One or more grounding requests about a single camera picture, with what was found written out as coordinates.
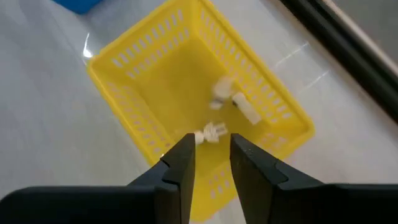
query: blue object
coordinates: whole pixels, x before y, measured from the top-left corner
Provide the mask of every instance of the blue object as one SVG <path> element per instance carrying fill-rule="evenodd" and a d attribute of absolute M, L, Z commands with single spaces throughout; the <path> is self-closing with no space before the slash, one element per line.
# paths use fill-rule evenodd
<path fill-rule="evenodd" d="M 84 14 L 102 0 L 54 0 L 54 1 L 77 14 Z"/>

